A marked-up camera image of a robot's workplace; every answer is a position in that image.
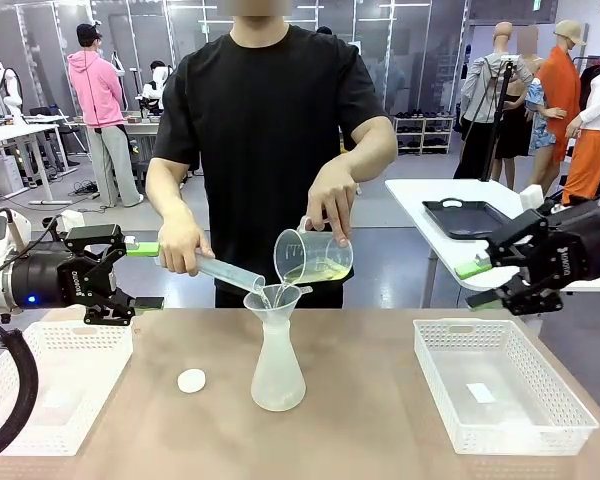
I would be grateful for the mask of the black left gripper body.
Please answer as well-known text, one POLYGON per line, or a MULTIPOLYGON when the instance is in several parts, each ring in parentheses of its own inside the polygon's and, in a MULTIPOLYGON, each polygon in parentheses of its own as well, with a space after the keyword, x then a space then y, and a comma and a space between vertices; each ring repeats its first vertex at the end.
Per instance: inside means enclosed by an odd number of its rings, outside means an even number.
POLYGON ((30 253, 12 265, 11 297, 22 309, 70 306, 97 295, 109 298, 116 291, 113 267, 102 267, 101 260, 91 252, 30 253))

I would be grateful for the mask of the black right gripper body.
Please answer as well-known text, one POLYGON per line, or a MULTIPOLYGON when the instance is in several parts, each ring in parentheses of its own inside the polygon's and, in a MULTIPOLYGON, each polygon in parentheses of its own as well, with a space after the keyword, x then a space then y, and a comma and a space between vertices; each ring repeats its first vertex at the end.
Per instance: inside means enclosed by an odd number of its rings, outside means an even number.
POLYGON ((530 209, 527 283, 532 295, 600 278, 600 204, 586 202, 550 214, 530 209))

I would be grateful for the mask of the white round flask cap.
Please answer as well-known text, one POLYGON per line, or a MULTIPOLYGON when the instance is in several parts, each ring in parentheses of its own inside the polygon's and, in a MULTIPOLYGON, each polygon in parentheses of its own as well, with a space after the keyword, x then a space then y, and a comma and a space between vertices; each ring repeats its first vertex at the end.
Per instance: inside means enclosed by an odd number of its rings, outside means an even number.
POLYGON ((201 391, 206 385, 206 374, 201 369, 187 369, 177 378, 178 389, 185 394, 201 391))

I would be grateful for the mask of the clear graduated cylinder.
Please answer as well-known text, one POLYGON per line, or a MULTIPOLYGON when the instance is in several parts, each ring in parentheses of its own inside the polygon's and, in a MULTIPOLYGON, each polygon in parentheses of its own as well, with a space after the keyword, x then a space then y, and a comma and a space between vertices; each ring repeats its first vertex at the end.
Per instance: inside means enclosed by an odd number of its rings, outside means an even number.
POLYGON ((195 254, 195 259, 200 273, 246 292, 258 293, 266 286, 266 279, 260 274, 198 253, 195 254))

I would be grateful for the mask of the clear plastic funnel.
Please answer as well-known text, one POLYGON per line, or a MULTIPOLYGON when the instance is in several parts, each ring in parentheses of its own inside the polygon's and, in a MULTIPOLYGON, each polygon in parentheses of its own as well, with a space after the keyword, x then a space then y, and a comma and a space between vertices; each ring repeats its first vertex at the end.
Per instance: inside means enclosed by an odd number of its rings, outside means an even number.
POLYGON ((243 303, 264 325, 279 326, 289 322, 302 296, 312 292, 311 286, 274 284, 248 293, 243 303))

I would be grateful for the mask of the translucent plastic conical flask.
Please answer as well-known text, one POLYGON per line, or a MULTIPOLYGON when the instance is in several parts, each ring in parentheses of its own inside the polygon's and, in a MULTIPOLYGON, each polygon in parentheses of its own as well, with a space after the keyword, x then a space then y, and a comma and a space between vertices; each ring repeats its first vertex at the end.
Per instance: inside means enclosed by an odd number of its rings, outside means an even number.
POLYGON ((304 399, 306 384, 290 335, 289 319, 263 322, 263 343, 251 383, 253 401, 270 412, 284 412, 304 399))

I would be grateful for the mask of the clear plastic measuring beaker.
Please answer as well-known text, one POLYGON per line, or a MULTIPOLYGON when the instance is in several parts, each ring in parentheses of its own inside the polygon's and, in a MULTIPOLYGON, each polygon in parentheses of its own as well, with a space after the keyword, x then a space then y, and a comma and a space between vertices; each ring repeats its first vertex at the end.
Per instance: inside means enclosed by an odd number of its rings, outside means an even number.
POLYGON ((308 221, 303 216, 296 229, 278 236, 273 260, 279 279, 289 285, 343 280, 353 266, 351 243, 340 245, 331 232, 308 229, 308 221))

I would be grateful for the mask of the person's left forearm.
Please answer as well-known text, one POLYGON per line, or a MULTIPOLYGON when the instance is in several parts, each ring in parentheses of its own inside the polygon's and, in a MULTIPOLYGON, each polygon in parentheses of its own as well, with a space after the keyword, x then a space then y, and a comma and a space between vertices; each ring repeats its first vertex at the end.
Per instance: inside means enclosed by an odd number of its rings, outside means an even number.
POLYGON ((398 156, 396 134, 385 116, 368 119, 351 133, 355 147, 325 165, 326 171, 354 183, 377 178, 398 156))

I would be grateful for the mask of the black rectangular tray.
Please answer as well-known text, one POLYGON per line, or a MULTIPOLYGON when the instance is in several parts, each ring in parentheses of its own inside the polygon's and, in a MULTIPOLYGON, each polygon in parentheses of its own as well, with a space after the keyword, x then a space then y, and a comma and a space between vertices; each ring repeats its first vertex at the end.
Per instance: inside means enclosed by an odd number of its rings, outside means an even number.
POLYGON ((434 223, 453 240, 486 240, 510 222, 507 215, 485 201, 445 198, 423 201, 422 205, 434 223))

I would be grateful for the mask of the figure in black dress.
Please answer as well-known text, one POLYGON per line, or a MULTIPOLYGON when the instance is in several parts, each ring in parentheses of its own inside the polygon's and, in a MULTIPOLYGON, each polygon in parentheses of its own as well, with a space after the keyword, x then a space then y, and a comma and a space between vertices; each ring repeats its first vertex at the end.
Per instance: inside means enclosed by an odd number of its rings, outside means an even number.
POLYGON ((532 121, 525 108, 525 84, 512 79, 507 87, 504 111, 499 124, 499 134, 492 163, 492 179, 499 181, 505 173, 509 189, 515 184, 515 160, 529 154, 532 121))

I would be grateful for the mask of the white side table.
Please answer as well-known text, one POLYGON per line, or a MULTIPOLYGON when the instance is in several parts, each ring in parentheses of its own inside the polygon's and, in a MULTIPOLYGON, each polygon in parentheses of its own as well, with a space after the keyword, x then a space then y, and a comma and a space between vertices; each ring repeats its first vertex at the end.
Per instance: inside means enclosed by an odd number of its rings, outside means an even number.
MULTIPOLYGON (((496 268, 466 280, 458 277, 454 267, 459 266, 484 251, 485 241, 458 241, 448 238, 426 213, 423 201, 439 201, 457 198, 469 201, 486 201, 509 217, 522 213, 519 195, 504 185, 479 180, 452 179, 393 179, 385 185, 403 210, 410 217, 421 236, 429 245, 425 284, 420 308, 430 308, 431 295, 439 261, 453 279, 469 291, 486 291, 508 281, 516 273, 514 267, 496 268)), ((565 288, 565 292, 600 293, 600 278, 594 281, 578 281, 565 288)))

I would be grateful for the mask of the mannequin in blue floral dress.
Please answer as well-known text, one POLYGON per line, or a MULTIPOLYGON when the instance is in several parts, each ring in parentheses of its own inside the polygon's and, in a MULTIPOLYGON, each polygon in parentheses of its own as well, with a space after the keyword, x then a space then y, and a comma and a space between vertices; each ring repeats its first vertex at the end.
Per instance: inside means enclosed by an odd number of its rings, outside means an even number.
POLYGON ((525 106, 533 114, 529 151, 535 152, 540 148, 556 143, 556 136, 549 131, 549 120, 538 110, 545 107, 545 92, 539 79, 534 79, 527 89, 525 106))

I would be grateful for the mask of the grey workbench with trays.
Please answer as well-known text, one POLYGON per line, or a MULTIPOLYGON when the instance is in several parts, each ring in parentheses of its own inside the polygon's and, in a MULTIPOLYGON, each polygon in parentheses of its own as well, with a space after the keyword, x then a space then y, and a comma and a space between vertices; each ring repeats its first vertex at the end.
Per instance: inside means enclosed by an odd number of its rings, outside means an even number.
POLYGON ((136 160, 148 164, 153 156, 159 122, 141 117, 129 117, 124 121, 130 141, 137 149, 136 160))

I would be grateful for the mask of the person in pink hoodie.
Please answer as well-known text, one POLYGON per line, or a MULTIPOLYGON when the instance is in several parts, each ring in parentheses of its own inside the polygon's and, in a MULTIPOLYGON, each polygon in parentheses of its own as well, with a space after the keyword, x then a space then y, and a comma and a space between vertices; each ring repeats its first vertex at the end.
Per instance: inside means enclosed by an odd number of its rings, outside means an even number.
POLYGON ((82 111, 91 162, 104 206, 143 202, 132 171, 121 105, 123 92, 114 66, 99 53, 101 35, 92 24, 76 27, 80 49, 67 57, 69 80, 82 111))

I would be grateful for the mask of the mannequin in grey hoodie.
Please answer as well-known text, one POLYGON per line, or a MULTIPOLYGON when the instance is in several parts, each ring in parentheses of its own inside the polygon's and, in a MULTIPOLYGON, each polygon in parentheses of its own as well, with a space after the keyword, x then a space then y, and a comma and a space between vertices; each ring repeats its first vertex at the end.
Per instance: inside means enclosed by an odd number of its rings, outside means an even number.
POLYGON ((510 22, 494 28, 493 51, 471 64, 461 90, 463 148, 454 179, 480 179, 491 161, 490 139, 506 71, 503 56, 513 32, 510 22))

